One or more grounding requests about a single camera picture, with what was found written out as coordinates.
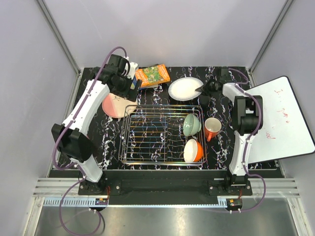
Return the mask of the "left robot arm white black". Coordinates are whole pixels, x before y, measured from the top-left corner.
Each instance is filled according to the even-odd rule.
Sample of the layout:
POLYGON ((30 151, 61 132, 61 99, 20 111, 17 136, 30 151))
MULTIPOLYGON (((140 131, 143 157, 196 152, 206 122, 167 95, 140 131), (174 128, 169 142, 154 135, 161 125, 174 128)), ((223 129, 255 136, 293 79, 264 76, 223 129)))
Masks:
POLYGON ((87 137, 90 123, 103 100, 114 94, 129 101, 136 101, 142 84, 133 81, 138 64, 128 57, 112 54, 103 67, 95 67, 91 72, 86 88, 73 111, 62 122, 54 124, 51 132, 55 140, 52 153, 56 162, 56 153, 66 155, 72 166, 89 181, 89 189, 100 195, 106 190, 106 182, 101 179, 103 172, 93 157, 95 149, 87 137))

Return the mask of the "orange bowl white inside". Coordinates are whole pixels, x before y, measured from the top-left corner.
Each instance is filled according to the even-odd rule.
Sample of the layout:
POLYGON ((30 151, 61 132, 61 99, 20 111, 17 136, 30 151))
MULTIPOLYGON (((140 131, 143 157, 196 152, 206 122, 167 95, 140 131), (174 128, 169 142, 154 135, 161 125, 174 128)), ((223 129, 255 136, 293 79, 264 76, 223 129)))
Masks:
POLYGON ((184 147, 184 161, 187 163, 198 162, 203 157, 203 148, 195 139, 189 139, 184 147))

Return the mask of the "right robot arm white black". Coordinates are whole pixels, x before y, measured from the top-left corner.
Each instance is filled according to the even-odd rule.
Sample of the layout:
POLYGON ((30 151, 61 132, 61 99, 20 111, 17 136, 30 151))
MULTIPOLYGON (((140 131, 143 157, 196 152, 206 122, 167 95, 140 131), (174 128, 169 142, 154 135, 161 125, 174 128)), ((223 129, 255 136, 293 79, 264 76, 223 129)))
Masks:
POLYGON ((234 195, 240 191, 241 186, 247 184, 250 176, 250 147, 263 127, 263 98, 260 95, 251 95, 241 88, 249 79, 237 69, 222 67, 214 72, 214 77, 214 80, 207 81, 195 91, 206 96, 221 91, 233 104, 231 121, 235 144, 223 188, 227 194, 234 195))

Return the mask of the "pale green ceramic bowl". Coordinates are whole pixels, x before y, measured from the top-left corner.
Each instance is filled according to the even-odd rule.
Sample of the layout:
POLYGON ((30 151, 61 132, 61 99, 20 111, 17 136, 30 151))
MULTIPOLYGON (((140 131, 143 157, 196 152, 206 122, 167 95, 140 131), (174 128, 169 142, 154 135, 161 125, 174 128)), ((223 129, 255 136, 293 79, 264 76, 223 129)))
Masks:
POLYGON ((183 134, 186 137, 193 136, 201 131, 201 122, 194 114, 188 114, 183 124, 183 134))

